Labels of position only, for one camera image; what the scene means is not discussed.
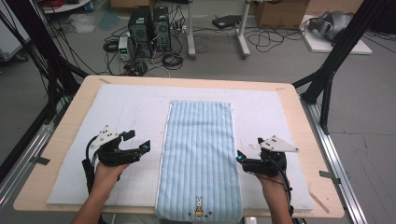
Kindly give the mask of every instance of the white bracket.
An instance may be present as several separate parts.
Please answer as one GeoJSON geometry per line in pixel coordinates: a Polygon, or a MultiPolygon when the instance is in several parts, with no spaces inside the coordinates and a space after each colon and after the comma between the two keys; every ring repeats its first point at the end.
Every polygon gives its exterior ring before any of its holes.
{"type": "Polygon", "coordinates": [[[277,152],[298,152],[298,148],[275,135],[260,143],[260,147],[277,152]]]}
{"type": "Polygon", "coordinates": [[[105,126],[105,128],[99,132],[99,135],[91,143],[91,149],[98,149],[100,146],[108,143],[109,141],[116,139],[119,136],[116,130],[105,126]]]}

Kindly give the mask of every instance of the cardboard box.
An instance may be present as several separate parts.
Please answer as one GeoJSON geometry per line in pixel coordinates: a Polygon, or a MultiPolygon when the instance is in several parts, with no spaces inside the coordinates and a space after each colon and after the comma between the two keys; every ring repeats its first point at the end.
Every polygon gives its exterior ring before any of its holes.
{"type": "Polygon", "coordinates": [[[135,6],[151,6],[153,7],[153,0],[110,0],[112,7],[135,7],[135,6]]]}
{"type": "Polygon", "coordinates": [[[340,10],[345,13],[355,13],[363,0],[311,0],[306,15],[322,15],[326,11],[340,10]]]}
{"type": "Polygon", "coordinates": [[[256,22],[259,27],[300,29],[310,0],[284,0],[279,4],[259,3],[256,22]]]}

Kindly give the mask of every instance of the concrete floor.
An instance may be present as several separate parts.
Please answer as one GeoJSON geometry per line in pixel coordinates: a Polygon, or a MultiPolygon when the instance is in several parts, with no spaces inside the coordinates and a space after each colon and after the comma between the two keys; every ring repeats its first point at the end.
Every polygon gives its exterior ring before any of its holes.
{"type": "MultiPolygon", "coordinates": [[[[64,20],[71,13],[85,12],[77,9],[58,16],[64,20]]],[[[110,10],[106,2],[89,15],[95,17],[95,31],[85,35],[70,33],[67,39],[85,64],[95,72],[103,72],[106,70],[106,53],[102,49],[104,39],[126,26],[128,21],[117,17],[124,14],[110,10]]],[[[194,24],[214,28],[210,22],[213,18],[194,18],[194,24]]],[[[247,22],[247,25],[255,26],[252,18],[247,22]]],[[[378,37],[372,39],[396,50],[394,41],[378,37]]],[[[362,40],[373,54],[349,55],[338,70],[332,87],[329,131],[368,223],[390,224],[396,220],[396,174],[393,166],[393,158],[396,157],[396,54],[365,38],[362,40]]],[[[248,44],[251,56],[242,60],[234,32],[206,31],[195,33],[197,58],[192,61],[187,57],[186,36],[182,35],[180,42],[183,44],[180,55],[185,59],[183,66],[169,71],[170,74],[162,69],[153,69],[146,76],[292,83],[318,70],[328,56],[327,53],[310,52],[303,40],[285,40],[267,53],[260,53],[248,44]]],[[[111,70],[119,74],[122,67],[123,63],[116,56],[110,65],[111,70]]],[[[301,87],[297,91],[301,93],[305,89],[301,87]]],[[[27,63],[14,61],[0,67],[0,92],[0,162],[3,162],[47,98],[31,60],[27,63]]],[[[63,223],[74,216],[73,213],[15,211],[12,204],[20,187],[7,204],[3,204],[1,223],[63,223]]],[[[260,223],[268,221],[268,218],[262,218],[260,223]]],[[[341,219],[308,218],[307,222],[349,223],[349,219],[347,216],[341,219]]]]}

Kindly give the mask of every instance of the blue towel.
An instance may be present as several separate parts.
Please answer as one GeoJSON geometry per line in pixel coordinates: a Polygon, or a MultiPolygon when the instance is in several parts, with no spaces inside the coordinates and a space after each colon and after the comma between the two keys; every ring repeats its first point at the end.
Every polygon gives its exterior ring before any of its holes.
{"type": "Polygon", "coordinates": [[[231,105],[171,104],[157,217],[189,222],[240,221],[242,199],[231,105]]]}

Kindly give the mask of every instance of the white power box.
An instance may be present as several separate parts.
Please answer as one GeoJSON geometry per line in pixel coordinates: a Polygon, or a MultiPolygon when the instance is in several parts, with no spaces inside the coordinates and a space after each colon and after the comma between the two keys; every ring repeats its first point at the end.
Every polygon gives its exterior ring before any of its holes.
{"type": "Polygon", "coordinates": [[[120,53],[120,58],[123,61],[128,62],[131,60],[131,48],[129,45],[129,37],[128,36],[120,36],[119,53],[120,53]]]}

